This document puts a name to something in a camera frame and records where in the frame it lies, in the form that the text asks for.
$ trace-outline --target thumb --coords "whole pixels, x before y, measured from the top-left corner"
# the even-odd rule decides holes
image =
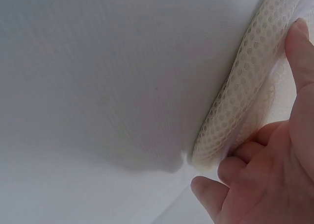
[[[314,83],[314,47],[309,41],[309,30],[303,19],[298,19],[286,37],[286,56],[293,73],[297,93]]]

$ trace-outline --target white fabric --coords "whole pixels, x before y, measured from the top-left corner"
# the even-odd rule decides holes
[[[203,213],[185,154],[260,1],[0,0],[1,223]]]
[[[296,91],[285,36],[291,23],[303,17],[313,37],[313,13],[314,0],[263,1],[199,133],[195,167],[208,170],[263,125],[289,119]]]

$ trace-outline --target hand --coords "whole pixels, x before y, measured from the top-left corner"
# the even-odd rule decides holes
[[[220,163],[225,185],[192,181],[216,224],[314,223],[314,47],[305,21],[291,26],[286,54],[297,89],[290,119],[266,125]]]

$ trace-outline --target mattress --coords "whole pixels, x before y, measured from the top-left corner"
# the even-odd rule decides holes
[[[260,3],[0,0],[2,222],[208,224],[185,158]]]

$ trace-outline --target finger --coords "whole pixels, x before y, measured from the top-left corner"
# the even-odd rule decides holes
[[[255,135],[254,141],[256,141],[259,144],[262,144],[263,146],[267,146],[271,135],[283,122],[285,121],[274,122],[274,123],[265,125],[257,132],[257,134]]]
[[[249,163],[265,147],[257,142],[247,142],[234,151],[234,156]]]
[[[301,88],[314,83],[314,47],[309,41],[309,30],[303,19],[298,19],[288,31],[286,55],[298,93]]]
[[[246,163],[241,159],[231,156],[225,158],[218,167],[218,177],[228,187],[238,177],[242,169],[246,167]]]
[[[210,217],[215,221],[221,211],[229,188],[218,181],[197,176],[192,180],[191,189]]]

